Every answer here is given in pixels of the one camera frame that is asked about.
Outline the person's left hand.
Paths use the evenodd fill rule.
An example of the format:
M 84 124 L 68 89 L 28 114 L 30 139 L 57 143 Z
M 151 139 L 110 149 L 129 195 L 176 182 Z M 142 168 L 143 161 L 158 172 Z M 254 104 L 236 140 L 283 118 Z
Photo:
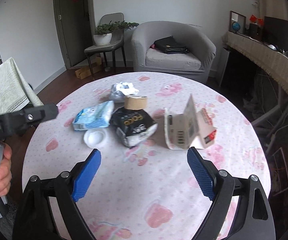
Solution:
M 8 194 L 11 187 L 11 156 L 12 150 L 8 144 L 1 142 L 3 146 L 3 159 L 0 162 L 0 197 Z

